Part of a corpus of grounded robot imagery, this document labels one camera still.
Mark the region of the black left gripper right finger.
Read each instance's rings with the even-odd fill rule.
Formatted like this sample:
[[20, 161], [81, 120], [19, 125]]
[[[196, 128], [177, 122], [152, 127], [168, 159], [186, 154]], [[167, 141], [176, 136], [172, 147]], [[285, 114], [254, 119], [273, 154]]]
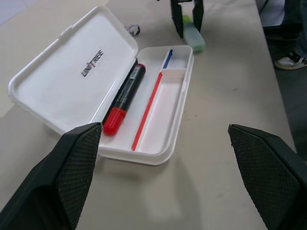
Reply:
[[280, 137], [228, 127], [244, 186], [269, 230], [307, 228], [307, 164]]

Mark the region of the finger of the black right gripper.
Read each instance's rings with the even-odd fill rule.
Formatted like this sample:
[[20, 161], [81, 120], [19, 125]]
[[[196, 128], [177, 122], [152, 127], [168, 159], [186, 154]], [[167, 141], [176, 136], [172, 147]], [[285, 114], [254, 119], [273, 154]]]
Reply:
[[201, 32], [201, 25], [204, 16], [203, 0], [194, 0], [194, 8], [192, 10], [193, 23], [196, 29]]
[[183, 38], [183, 16], [182, 8], [178, 0], [170, 1], [172, 20], [175, 25], [176, 31], [180, 38]]

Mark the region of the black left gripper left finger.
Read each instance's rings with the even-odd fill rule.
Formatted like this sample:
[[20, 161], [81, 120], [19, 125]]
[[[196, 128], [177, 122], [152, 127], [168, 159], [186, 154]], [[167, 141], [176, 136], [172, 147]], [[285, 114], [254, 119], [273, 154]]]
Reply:
[[74, 230], [89, 188], [100, 122], [76, 127], [26, 176], [0, 213], [2, 230]]

